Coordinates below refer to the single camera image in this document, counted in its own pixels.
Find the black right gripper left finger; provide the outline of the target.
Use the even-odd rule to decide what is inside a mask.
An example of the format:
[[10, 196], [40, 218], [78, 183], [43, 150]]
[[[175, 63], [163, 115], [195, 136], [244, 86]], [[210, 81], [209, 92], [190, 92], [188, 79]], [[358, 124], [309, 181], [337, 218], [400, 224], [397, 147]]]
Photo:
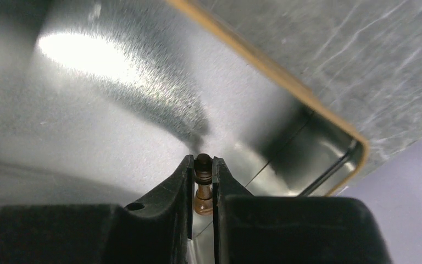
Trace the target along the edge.
[[0, 263], [186, 263], [193, 157], [126, 205], [0, 207]]

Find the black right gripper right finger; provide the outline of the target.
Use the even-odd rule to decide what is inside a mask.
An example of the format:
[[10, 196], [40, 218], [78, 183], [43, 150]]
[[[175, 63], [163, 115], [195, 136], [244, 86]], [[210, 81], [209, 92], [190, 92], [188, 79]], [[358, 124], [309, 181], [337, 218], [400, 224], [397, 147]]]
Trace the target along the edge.
[[254, 196], [214, 157], [216, 263], [391, 263], [372, 212], [349, 197]]

